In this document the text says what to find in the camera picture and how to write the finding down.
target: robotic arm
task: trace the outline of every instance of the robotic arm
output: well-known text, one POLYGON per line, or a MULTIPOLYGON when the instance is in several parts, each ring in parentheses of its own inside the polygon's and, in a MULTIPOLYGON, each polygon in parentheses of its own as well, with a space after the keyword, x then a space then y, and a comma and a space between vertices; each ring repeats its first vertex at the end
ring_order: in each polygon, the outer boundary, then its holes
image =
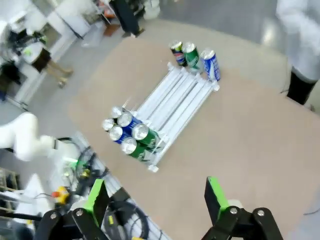
POLYGON ((35 157, 49 157, 52 150, 58 150, 62 156, 77 159, 78 149, 52 136, 38 137, 38 119, 29 112, 22 113, 15 120, 0 126, 0 149, 12 148, 15 156, 22 161, 31 161, 35 157))

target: pepsi can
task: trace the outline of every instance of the pepsi can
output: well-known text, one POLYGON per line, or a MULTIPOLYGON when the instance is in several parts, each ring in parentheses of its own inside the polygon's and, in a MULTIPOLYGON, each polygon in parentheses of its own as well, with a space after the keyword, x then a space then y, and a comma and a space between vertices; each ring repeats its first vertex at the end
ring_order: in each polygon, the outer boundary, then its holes
POLYGON ((121 144, 126 138, 131 137, 130 134, 125 132, 119 125, 115 125, 110 129, 109 136, 110 139, 117 144, 121 144))
POLYGON ((123 112, 122 115, 118 118, 118 125, 123 128, 124 131, 132 134, 132 129, 138 125, 142 124, 142 121, 135 118, 130 112, 123 112))
POLYGON ((175 56, 176 62, 179 64, 179 66, 186 67, 187 61, 184 53, 182 52, 182 46, 183 46, 183 43, 182 41, 179 41, 179 40, 175 40, 169 44, 171 52, 175 56))
POLYGON ((200 54, 200 57, 203 61, 204 70, 208 75, 208 79, 211 81, 219 81, 221 78, 220 68, 215 51, 207 48, 200 54))
POLYGON ((126 110, 120 106, 113 106, 111 108, 111 117, 113 118, 114 122, 117 124, 118 118, 124 113, 126 110))
POLYGON ((102 128, 106 132, 109 132, 115 125, 115 120, 113 118, 107 118, 102 122, 102 128))

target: wall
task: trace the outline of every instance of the wall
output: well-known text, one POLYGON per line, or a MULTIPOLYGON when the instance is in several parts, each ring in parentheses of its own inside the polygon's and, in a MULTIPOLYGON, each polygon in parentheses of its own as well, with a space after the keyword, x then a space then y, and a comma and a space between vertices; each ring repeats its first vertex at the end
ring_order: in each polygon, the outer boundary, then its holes
POLYGON ((93 5, 91 0, 64 0, 56 10, 63 17, 75 16, 93 10, 93 5))
POLYGON ((0 18, 9 21, 12 17, 26 11, 26 24, 35 31, 40 30, 47 22, 46 17, 30 0, 0 0, 0 18))

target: blue soda can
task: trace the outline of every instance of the blue soda can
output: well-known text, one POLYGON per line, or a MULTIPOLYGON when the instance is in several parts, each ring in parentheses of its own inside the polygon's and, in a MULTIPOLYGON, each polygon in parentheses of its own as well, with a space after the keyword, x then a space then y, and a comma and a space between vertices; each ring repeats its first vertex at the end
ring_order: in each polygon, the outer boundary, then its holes
POLYGON ((123 128, 124 131, 132 134, 132 129, 138 125, 142 124, 142 121, 135 118, 130 112, 123 112, 122 115, 118 118, 118 125, 123 128))
POLYGON ((131 135, 125 132, 119 125, 115 125, 110 129, 109 136, 110 139, 117 144, 121 144, 126 138, 131 137, 131 135))
POLYGON ((219 81, 220 76, 220 68, 218 65, 218 60, 215 51, 206 48, 201 54, 200 58, 203 61, 204 70, 208 75, 208 79, 211 81, 217 80, 219 81))

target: beige table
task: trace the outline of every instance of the beige table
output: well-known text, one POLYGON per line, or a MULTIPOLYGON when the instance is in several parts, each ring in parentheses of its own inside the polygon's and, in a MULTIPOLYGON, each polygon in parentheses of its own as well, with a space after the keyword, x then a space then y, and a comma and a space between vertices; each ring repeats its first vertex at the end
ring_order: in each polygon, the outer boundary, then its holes
POLYGON ((273 90, 222 69, 211 94, 152 173, 121 153, 101 122, 128 97, 141 103, 174 62, 168 48, 125 39, 75 97, 69 115, 112 174, 174 240, 197 240, 211 226, 204 190, 219 178, 248 211, 271 209, 284 236, 319 186, 320 119, 273 90))

